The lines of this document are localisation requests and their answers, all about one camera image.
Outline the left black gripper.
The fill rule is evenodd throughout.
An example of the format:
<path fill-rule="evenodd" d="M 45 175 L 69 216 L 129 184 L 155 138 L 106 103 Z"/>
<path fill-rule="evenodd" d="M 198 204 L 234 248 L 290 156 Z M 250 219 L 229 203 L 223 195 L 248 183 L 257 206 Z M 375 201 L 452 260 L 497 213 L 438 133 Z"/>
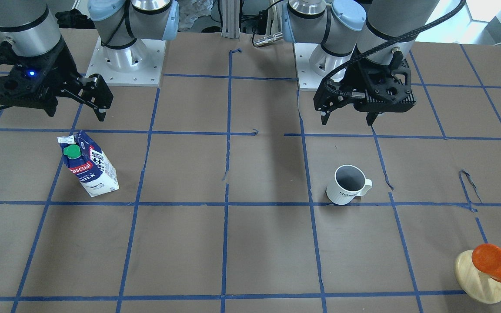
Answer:
<path fill-rule="evenodd" d="M 381 113 L 404 113 L 416 104 L 410 75 L 400 49 L 391 53 L 388 65 L 361 59 L 346 68 L 340 82 L 327 80 L 319 85 L 313 97 L 315 110 L 320 112 L 322 125 L 327 125 L 333 111 L 352 105 L 367 113 L 367 125 L 372 126 Z"/>

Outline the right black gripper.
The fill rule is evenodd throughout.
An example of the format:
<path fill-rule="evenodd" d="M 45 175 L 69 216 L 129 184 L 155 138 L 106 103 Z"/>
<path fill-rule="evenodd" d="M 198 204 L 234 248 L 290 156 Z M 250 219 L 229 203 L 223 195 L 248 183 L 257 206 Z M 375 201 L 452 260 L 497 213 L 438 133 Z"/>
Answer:
<path fill-rule="evenodd" d="M 0 43 L 0 105 L 56 112 L 57 97 L 68 97 L 93 109 L 100 122 L 113 93 L 100 74 L 81 77 L 63 37 L 39 56 L 19 56 L 10 40 Z"/>

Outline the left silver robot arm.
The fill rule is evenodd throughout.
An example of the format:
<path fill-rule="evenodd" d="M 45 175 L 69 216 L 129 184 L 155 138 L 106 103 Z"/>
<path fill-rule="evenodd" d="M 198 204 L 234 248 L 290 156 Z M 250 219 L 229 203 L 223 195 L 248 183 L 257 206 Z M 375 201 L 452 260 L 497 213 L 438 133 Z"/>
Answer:
<path fill-rule="evenodd" d="M 310 65 L 321 82 L 314 107 L 326 124 L 333 111 L 348 104 L 366 112 L 372 125 L 379 114 L 404 113 L 415 104 L 411 70 L 405 59 L 416 35 L 399 36 L 424 26 L 436 0 L 285 0 L 284 40 L 313 43 Z"/>

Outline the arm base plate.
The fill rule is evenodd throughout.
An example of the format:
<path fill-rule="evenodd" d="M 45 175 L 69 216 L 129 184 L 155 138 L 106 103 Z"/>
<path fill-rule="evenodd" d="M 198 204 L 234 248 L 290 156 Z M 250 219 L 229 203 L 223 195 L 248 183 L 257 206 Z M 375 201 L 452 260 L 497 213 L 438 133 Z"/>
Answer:
<path fill-rule="evenodd" d="M 300 91 L 316 91 L 323 77 L 352 56 L 330 55 L 315 43 L 294 43 L 294 55 Z"/>
<path fill-rule="evenodd" d="M 110 87 L 159 87 L 167 43 L 138 39 L 131 47 L 113 50 L 98 38 L 86 76 L 100 74 Z"/>

